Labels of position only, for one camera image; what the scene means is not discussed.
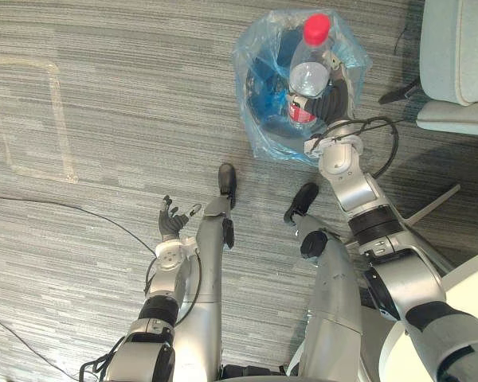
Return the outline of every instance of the clear plastic bag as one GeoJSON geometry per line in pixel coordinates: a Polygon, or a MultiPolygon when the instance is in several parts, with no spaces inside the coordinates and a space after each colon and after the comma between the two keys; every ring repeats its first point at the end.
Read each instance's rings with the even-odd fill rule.
{"type": "Polygon", "coordinates": [[[304,154],[304,141],[325,126],[320,122],[311,132],[295,129],[288,121],[285,99],[292,55],[301,41],[304,22],[316,13],[331,19],[332,51],[345,64],[355,105],[359,104],[371,59],[334,10],[274,10],[266,14],[239,37],[232,52],[237,103],[256,158],[317,165],[304,154]]]}

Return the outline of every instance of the white surface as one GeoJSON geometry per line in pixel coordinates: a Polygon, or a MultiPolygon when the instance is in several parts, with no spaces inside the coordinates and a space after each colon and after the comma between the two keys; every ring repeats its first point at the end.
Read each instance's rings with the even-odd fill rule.
{"type": "Polygon", "coordinates": [[[420,77],[433,99],[478,102],[478,0],[427,0],[420,77]]]}
{"type": "Polygon", "coordinates": [[[461,106],[430,101],[418,114],[416,124],[427,130],[478,135],[478,103],[461,106]]]}
{"type": "MultiPolygon", "coordinates": [[[[478,256],[446,275],[443,287],[450,306],[478,317],[478,256]]],[[[379,375],[381,382],[432,382],[400,322],[382,347],[379,375]]]]}

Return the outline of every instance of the chair leg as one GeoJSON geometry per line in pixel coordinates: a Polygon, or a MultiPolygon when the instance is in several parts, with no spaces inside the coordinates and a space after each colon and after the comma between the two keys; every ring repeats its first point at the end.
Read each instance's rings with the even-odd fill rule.
{"type": "Polygon", "coordinates": [[[421,89],[421,81],[420,76],[416,77],[416,79],[411,82],[409,85],[399,88],[397,90],[393,90],[392,92],[386,93],[381,98],[379,98],[379,103],[384,105],[386,103],[392,103],[395,101],[400,101],[402,99],[408,99],[410,96],[421,89]]]}

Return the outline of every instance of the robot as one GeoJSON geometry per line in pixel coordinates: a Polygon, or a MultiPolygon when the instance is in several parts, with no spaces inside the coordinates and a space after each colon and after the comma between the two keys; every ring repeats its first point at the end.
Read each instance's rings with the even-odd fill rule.
{"type": "MultiPolygon", "coordinates": [[[[361,170],[362,141],[350,117],[354,105],[347,70],[336,57],[330,59],[332,86],[326,95],[288,97],[327,123],[324,133],[304,143],[305,153],[319,159],[319,171],[331,183],[359,252],[369,260],[364,276],[374,304],[384,317],[404,324],[434,381],[478,382],[478,319],[446,303],[433,262],[444,270],[449,265],[411,228],[421,214],[402,218],[376,177],[361,170]]],[[[221,367],[221,255],[224,245],[231,248],[234,242],[230,212],[237,185],[230,164],[221,165],[218,184],[220,195],[206,206],[192,238],[181,239],[179,233],[200,205],[176,215],[165,197],[159,212],[163,241],[155,249],[156,271],[147,279],[139,317],[109,354],[82,365],[80,380],[92,366],[107,382],[208,382],[235,376],[231,380],[237,382],[356,381],[359,286],[345,244],[308,214],[318,193],[314,184],[301,188],[284,216],[297,229],[301,255],[318,266],[297,375],[221,367]]]]}

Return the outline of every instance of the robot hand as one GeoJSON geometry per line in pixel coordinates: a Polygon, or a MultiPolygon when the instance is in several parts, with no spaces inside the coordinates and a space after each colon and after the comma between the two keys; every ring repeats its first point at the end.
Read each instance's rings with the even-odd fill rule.
{"type": "Polygon", "coordinates": [[[173,207],[172,210],[170,210],[171,204],[172,200],[166,195],[163,198],[161,209],[159,210],[158,224],[163,241],[177,239],[181,229],[183,229],[187,222],[190,221],[190,218],[202,208],[202,205],[196,204],[186,213],[175,215],[178,211],[178,207],[173,207]]]}

